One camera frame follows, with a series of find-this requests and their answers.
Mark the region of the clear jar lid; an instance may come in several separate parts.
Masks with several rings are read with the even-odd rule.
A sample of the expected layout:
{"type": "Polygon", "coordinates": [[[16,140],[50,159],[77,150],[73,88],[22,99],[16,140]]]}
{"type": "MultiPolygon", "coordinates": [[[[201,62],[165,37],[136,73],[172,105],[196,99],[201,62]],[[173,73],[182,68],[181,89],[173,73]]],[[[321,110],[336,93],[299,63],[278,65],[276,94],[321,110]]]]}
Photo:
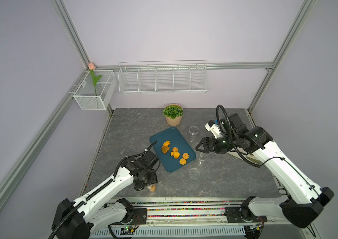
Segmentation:
{"type": "Polygon", "coordinates": [[[194,142],[194,143],[192,143],[191,147],[192,147],[193,150],[199,151],[199,150],[198,150],[198,145],[199,145],[199,143],[194,142]]]}
{"type": "Polygon", "coordinates": [[[200,177],[200,171],[198,168],[191,168],[189,170],[189,176],[191,179],[198,179],[200,177]]]}

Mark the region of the clear cookie jar back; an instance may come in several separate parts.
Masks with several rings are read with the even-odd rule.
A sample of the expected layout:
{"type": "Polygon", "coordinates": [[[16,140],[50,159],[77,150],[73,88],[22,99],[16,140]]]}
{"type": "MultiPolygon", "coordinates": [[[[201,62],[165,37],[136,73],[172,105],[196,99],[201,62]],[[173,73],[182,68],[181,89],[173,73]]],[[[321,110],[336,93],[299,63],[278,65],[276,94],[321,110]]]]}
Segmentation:
{"type": "Polygon", "coordinates": [[[197,166],[203,167],[208,159],[209,154],[203,152],[197,152],[197,166]]]}

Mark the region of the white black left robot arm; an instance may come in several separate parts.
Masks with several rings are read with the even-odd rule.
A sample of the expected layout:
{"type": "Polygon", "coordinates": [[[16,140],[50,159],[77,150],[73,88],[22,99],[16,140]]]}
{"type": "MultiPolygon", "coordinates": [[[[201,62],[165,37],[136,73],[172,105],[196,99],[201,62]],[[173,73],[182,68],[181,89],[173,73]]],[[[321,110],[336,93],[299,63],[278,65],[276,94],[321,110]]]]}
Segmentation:
{"type": "Polygon", "coordinates": [[[157,183],[154,166],[159,159],[151,152],[154,145],[152,143],[142,153],[124,157],[114,173],[87,194],[73,201],[64,199],[57,207],[49,238],[87,239],[113,223],[132,222],[135,208],[127,199],[119,199],[111,206],[107,203],[130,185],[141,191],[157,183]]]}

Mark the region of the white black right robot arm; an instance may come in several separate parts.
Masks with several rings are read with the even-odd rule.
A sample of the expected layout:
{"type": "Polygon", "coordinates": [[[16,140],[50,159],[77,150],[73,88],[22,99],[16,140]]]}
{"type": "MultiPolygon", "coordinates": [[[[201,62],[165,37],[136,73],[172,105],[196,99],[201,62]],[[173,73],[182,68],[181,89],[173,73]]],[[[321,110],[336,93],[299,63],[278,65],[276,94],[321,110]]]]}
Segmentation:
{"type": "Polygon", "coordinates": [[[299,170],[262,127],[248,129],[238,114],[228,115],[222,105],[216,107],[216,120],[210,120],[206,129],[213,135],[204,137],[196,151],[236,153],[250,166],[268,168],[287,192],[278,199],[248,197],[235,215],[243,221],[251,222],[261,216],[276,217],[307,228],[334,197],[330,188],[320,187],[299,170]]]}

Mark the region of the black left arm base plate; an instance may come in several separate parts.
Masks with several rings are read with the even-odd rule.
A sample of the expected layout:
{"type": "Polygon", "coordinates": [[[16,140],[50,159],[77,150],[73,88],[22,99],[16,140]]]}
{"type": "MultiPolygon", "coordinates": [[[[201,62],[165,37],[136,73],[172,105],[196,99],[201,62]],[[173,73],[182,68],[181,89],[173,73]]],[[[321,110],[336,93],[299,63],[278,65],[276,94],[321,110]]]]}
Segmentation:
{"type": "Polygon", "coordinates": [[[133,211],[127,212],[126,216],[112,225],[145,225],[148,219],[147,208],[134,208],[133,211]]]}

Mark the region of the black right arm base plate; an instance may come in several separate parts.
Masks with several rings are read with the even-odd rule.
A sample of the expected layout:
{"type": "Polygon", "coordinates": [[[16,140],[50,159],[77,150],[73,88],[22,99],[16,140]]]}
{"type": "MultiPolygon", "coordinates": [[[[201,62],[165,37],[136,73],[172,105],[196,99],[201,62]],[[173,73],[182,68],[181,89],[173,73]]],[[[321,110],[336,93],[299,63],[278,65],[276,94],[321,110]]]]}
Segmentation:
{"type": "Polygon", "coordinates": [[[266,216],[255,216],[248,209],[237,207],[226,207],[224,216],[228,223],[265,223],[268,221],[266,216]]]}

